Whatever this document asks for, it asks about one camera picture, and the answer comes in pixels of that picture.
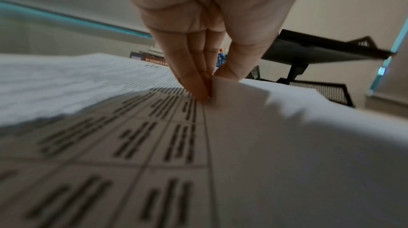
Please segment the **page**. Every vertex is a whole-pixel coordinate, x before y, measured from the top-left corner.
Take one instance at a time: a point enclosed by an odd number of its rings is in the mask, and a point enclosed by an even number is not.
[[[20,71],[1,74],[19,117],[0,118],[0,227],[408,223],[404,123],[306,88],[215,77],[203,105],[164,66],[24,58],[0,59]]]

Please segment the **blue light strip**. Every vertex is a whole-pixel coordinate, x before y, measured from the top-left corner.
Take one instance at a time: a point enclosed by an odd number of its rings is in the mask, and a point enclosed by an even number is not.
[[[34,15],[36,17],[43,17],[43,18],[48,18],[48,19],[53,19],[57,21],[63,21],[67,23],[72,23],[72,24],[77,24],[77,25],[82,25],[82,26],[88,26],[88,27],[93,27],[93,28],[99,28],[99,29],[104,29],[108,31],[116,31],[120,32],[123,34],[129,34],[129,35],[135,35],[143,38],[149,38],[152,39],[152,36],[150,34],[146,34],[143,32],[139,31],[134,31],[134,30],[129,30],[117,26],[110,26],[110,25],[105,25],[103,23],[96,23],[96,22],[91,22],[87,20],[82,20],[79,18],[74,18],[74,17],[69,17],[65,15],[60,15],[60,14],[54,14],[46,11],[42,11],[39,9],[33,9],[25,6],[20,6],[20,5],[15,5],[7,2],[1,2],[0,1],[0,10],[1,9],[6,9],[14,12],[19,12],[23,14],[30,14]]]
[[[401,32],[399,32],[399,35],[397,36],[397,39],[394,42],[394,45],[391,48],[391,52],[397,52],[398,48],[400,47],[402,41],[404,40],[405,36],[407,35],[408,32],[408,18],[405,20],[404,26],[401,29]]]

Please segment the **hand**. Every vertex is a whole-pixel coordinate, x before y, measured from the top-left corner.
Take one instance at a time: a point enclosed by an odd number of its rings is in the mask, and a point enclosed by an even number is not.
[[[132,0],[177,80],[198,100],[211,96],[211,76],[225,32],[228,58],[215,75],[239,81],[276,38],[295,0]]]

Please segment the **blue patterned object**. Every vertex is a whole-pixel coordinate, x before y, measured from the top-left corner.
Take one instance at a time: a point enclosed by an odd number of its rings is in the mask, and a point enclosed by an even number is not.
[[[217,68],[219,68],[222,64],[224,64],[227,61],[227,55],[226,54],[221,54],[218,53],[218,59],[217,59]]]

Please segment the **black metal stand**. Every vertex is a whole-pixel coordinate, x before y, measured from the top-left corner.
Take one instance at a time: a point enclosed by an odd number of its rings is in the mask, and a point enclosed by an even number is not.
[[[293,65],[290,67],[289,74],[287,80],[295,80],[298,75],[301,75],[305,72],[306,68],[309,65]]]

